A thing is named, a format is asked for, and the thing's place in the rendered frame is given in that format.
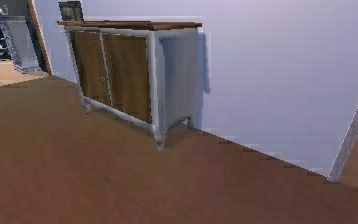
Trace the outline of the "white cupboard with wooden doors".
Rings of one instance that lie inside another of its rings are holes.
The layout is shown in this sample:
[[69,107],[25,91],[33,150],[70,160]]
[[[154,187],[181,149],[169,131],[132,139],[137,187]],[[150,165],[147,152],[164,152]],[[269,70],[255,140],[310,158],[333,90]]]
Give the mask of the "white cupboard with wooden doors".
[[89,113],[105,110],[152,133],[164,148],[169,129],[196,113],[195,22],[60,21]]

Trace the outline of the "dark framed picture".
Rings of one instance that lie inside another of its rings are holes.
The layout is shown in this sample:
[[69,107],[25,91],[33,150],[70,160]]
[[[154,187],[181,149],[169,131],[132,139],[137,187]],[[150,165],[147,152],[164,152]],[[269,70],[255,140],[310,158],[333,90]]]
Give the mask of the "dark framed picture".
[[59,9],[63,21],[82,21],[83,12],[80,1],[59,2]]

